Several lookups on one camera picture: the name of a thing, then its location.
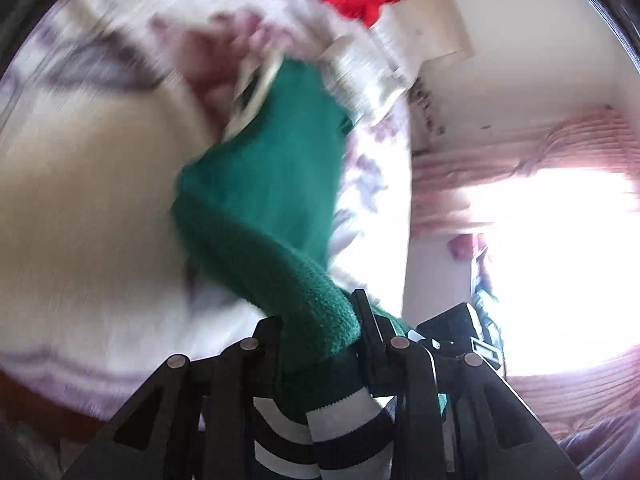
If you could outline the lilac leaf-print bed blanket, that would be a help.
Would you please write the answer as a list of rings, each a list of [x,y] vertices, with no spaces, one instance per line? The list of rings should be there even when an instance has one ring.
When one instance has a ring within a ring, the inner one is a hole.
[[[213,356],[254,330],[255,307],[186,278],[169,209],[209,131],[148,27],[244,6],[407,68],[386,22],[364,28],[318,0],[60,0],[1,83],[1,368],[14,382],[108,419],[168,356]]]

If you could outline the black device on floor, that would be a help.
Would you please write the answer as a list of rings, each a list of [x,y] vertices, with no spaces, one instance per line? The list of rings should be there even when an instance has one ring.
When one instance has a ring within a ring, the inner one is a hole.
[[[497,372],[504,374],[503,340],[498,325],[483,308],[462,302],[423,321],[416,331],[446,356],[475,352]]]

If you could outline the green sweater with striped cuffs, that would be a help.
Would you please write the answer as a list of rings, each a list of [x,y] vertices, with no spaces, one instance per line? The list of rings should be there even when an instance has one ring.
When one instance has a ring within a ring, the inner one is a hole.
[[[282,324],[269,389],[248,396],[255,479],[389,479],[398,461],[368,333],[328,271],[351,131],[318,68],[288,58],[256,117],[177,180],[171,214],[194,266]]]

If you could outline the pink window curtain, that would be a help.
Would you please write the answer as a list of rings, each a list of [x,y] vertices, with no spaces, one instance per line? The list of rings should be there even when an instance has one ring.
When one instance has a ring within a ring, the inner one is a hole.
[[[639,406],[639,140],[612,107],[412,161],[413,235],[447,235],[506,379],[553,437]]]

